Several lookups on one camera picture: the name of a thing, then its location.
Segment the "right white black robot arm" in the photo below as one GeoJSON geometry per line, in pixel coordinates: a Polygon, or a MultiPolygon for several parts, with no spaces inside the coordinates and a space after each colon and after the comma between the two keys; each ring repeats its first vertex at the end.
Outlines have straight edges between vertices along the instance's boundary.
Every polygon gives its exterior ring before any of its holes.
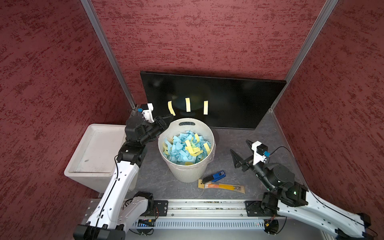
{"type": "Polygon", "coordinates": [[[236,169],[252,171],[266,188],[260,208],[264,215],[295,219],[329,234],[336,240],[372,240],[367,230],[371,218],[364,213],[343,210],[314,194],[296,181],[286,166],[271,163],[268,147],[256,141],[246,141],[253,155],[243,159],[234,150],[231,156],[236,169]]]}

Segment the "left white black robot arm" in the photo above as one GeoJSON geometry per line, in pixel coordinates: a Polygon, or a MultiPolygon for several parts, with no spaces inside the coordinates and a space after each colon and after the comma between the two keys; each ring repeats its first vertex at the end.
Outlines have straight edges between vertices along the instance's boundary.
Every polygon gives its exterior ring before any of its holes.
{"type": "Polygon", "coordinates": [[[121,209],[147,153],[146,145],[157,140],[173,118],[168,114],[149,121],[137,115],[126,121],[126,141],[115,156],[113,177],[93,214],[84,225],[77,225],[73,233],[75,240],[124,240],[133,223],[153,210],[153,194],[145,192],[138,192],[128,207],[121,209]]]}

